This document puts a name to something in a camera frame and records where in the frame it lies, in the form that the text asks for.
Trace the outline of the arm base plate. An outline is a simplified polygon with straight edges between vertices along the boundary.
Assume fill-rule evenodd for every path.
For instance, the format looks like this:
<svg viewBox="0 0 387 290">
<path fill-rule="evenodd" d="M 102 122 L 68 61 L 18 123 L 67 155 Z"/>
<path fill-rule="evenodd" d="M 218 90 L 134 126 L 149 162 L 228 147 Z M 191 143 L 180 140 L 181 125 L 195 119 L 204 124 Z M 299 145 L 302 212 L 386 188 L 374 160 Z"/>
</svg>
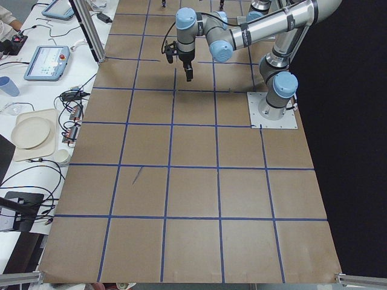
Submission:
<svg viewBox="0 0 387 290">
<path fill-rule="evenodd" d="M 283 108 L 271 107 L 266 92 L 248 92 L 250 127 L 254 129 L 298 129 L 291 100 Z"/>
</svg>

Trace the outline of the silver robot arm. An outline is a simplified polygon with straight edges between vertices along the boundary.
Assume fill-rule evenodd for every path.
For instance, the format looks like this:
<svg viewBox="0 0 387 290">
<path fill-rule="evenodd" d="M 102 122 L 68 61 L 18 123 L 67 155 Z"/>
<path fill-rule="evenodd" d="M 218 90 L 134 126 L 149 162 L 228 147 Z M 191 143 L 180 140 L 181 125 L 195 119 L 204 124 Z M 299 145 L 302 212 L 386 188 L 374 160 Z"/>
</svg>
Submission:
<svg viewBox="0 0 387 290">
<path fill-rule="evenodd" d="M 253 0 L 246 16 L 246 21 L 251 22 L 268 14 L 272 1 L 271 0 Z"/>
<path fill-rule="evenodd" d="M 287 103 L 297 90 L 297 79 L 289 67 L 309 28 L 331 16 L 340 1 L 279 1 L 272 10 L 271 1 L 252 1 L 250 10 L 237 24 L 229 23 L 223 10 L 210 13 L 182 7 L 175 15 L 177 39 L 165 43 L 169 63 L 177 56 L 183 64 L 186 80 L 192 81 L 196 39 L 205 38 L 214 62 L 224 63 L 233 53 L 261 41 L 274 40 L 271 50 L 263 55 L 259 73 L 269 95 L 261 105 L 263 116 L 282 118 Z"/>
</svg>

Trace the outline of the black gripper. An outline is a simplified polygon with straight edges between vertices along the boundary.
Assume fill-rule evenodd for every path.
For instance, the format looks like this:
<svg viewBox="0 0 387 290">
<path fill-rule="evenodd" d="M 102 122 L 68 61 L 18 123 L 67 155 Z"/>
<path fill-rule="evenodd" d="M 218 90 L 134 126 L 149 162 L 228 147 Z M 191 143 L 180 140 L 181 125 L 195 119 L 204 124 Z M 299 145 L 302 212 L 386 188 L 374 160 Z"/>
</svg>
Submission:
<svg viewBox="0 0 387 290">
<path fill-rule="evenodd" d="M 186 74 L 186 81 L 191 82 L 194 77 L 194 71 L 191 61 L 195 58 L 195 50 L 181 51 L 178 50 L 178 58 L 183 62 L 184 72 Z"/>
</svg>

